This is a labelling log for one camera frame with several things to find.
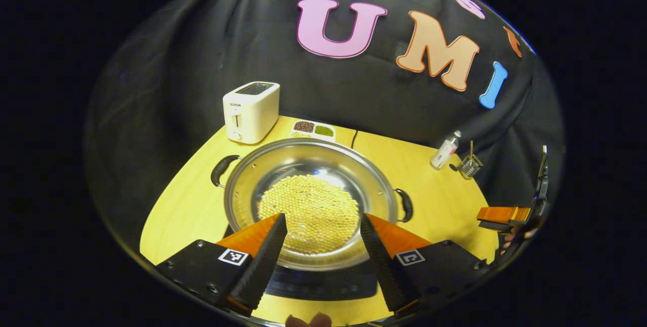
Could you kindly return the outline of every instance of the yellow tabletop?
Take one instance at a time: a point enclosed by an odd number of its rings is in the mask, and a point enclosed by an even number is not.
[[[225,156],[245,157],[252,150],[272,141],[288,138],[298,118],[280,116],[268,135],[258,144],[245,145],[227,138],[224,127],[187,161],[155,203],[140,239],[140,252],[157,265],[203,239],[222,239],[227,218],[224,214],[224,189],[213,186],[211,172]],[[337,143],[349,147],[355,130],[335,127]],[[414,216],[398,225],[430,242],[451,239],[479,259],[493,260],[498,247],[496,232],[478,227],[476,215],[487,207],[474,180],[464,180],[450,170],[434,170],[429,161],[435,149],[385,136],[358,132],[354,149],[372,161],[391,186],[411,196]],[[458,164],[456,154],[450,163]],[[231,166],[220,179],[228,179]],[[404,216],[400,209],[398,218]],[[333,325],[358,324],[389,317],[382,292],[373,297],[344,301],[312,301],[263,295],[254,317],[282,323],[288,315],[310,320],[321,311],[331,316]]]

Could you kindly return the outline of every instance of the glass cup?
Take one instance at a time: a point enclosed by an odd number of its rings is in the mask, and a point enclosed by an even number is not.
[[[465,179],[472,179],[481,168],[483,168],[483,163],[476,155],[467,156],[458,164],[458,172]]]

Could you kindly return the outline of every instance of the letter m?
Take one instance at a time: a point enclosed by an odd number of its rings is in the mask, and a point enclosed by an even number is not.
[[[467,74],[479,46],[463,35],[447,45],[438,20],[419,11],[409,11],[409,16],[415,22],[411,42],[406,55],[398,56],[395,62],[408,71],[421,73],[425,70],[423,55],[427,51],[430,76],[437,76],[449,65],[441,76],[443,83],[461,92],[467,89]]]

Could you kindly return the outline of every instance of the stainless steel pot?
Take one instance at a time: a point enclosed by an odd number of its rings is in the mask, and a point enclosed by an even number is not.
[[[221,184],[220,176],[236,159],[241,162],[232,170],[226,185]],[[368,212],[395,223],[397,193],[402,197],[405,211],[404,219],[398,221],[407,222],[413,216],[409,196],[400,189],[391,188],[386,177],[368,159],[349,147],[312,138],[287,138],[268,143],[244,159],[225,157],[213,169],[211,180],[224,188],[227,219],[233,230],[239,231],[260,221],[258,204],[265,191],[285,177],[308,174],[341,186],[358,202],[360,215]],[[327,271],[366,260],[368,253],[358,223],[354,235],[339,249],[308,255],[284,246],[277,264],[298,270]]]

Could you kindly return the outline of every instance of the black cable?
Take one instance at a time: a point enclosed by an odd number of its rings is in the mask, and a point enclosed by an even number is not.
[[[355,137],[357,136],[357,133],[360,132],[359,130],[355,131],[355,135],[353,135],[353,141],[351,141],[351,149],[353,148],[353,145],[355,145]]]

